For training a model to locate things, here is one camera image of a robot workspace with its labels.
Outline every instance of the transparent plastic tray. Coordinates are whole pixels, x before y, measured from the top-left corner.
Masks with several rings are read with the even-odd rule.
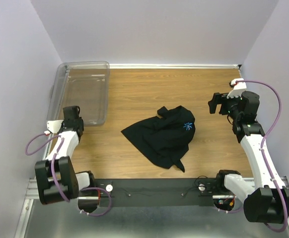
[[[84,125],[102,125],[108,108],[109,63],[75,62],[57,70],[48,120],[63,119],[62,108],[77,105]]]

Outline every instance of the black cloth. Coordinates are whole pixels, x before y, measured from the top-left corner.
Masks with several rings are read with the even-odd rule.
[[[195,118],[183,106],[162,107],[159,117],[139,121],[121,132],[153,164],[169,169],[176,165],[183,172],[180,159],[189,150],[195,133]]]

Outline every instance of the lavender wall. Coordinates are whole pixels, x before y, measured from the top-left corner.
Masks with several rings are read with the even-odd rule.
[[[31,0],[62,61],[242,63],[277,0]]]
[[[28,180],[42,156],[26,157],[24,147],[44,129],[60,63],[31,2],[0,0],[0,238],[14,236]]]
[[[249,52],[243,67],[245,79],[274,86],[280,93],[283,110],[268,148],[280,175],[289,180],[289,0],[280,1]],[[267,130],[277,113],[277,100],[269,89],[249,85],[261,97],[258,120]]]

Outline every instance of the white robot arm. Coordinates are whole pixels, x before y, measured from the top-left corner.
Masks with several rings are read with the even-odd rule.
[[[35,175],[38,192],[42,204],[50,204],[63,201],[54,181],[49,179],[52,173],[59,173],[60,189],[68,200],[78,197],[78,192],[85,187],[93,185],[93,175],[90,171],[75,174],[71,157],[74,149],[79,144],[83,135],[83,120],[79,117],[79,107],[71,106],[63,108],[64,120],[47,122],[49,133],[58,133],[58,140],[51,153],[43,161],[35,164]],[[52,160],[54,159],[55,171],[52,172]]]
[[[220,171],[217,179],[220,187],[234,193],[243,203],[248,221],[283,223],[284,207],[287,207],[289,215],[289,189],[275,169],[264,139],[264,130],[256,120],[259,95],[246,91],[243,81],[242,78],[231,81],[233,89],[229,93],[214,93],[209,107],[213,114],[217,105],[221,105],[219,114],[233,119],[232,130],[247,155],[255,187],[246,183],[235,171]]]

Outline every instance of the wooden table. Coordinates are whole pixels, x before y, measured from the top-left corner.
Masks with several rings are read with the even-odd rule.
[[[207,102],[214,92],[230,91],[237,69],[112,69],[107,121],[86,127],[72,163],[76,172],[91,170],[96,178],[214,177],[220,169],[252,177],[243,149],[225,116],[210,115]],[[183,105],[196,118],[196,133],[181,159],[185,173],[175,166],[153,165],[121,133],[140,120],[153,117],[162,106]]]

